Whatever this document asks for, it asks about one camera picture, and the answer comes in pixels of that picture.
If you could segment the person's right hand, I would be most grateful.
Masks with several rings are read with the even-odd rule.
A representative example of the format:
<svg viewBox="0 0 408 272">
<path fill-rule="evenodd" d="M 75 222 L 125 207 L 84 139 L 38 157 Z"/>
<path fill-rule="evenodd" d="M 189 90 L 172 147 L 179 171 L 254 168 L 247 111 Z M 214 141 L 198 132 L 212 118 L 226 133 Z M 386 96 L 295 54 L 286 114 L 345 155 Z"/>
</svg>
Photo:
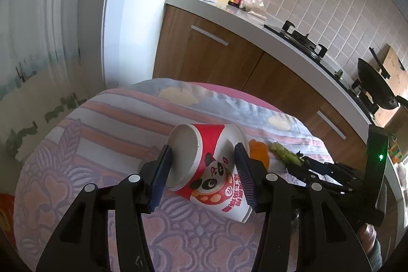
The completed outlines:
<svg viewBox="0 0 408 272">
<path fill-rule="evenodd" d="M 376 243 L 377 233 L 375 227 L 371 224 L 364 223 L 358 229 L 357 235 L 364 249 L 364 252 L 369 255 Z"/>
</svg>

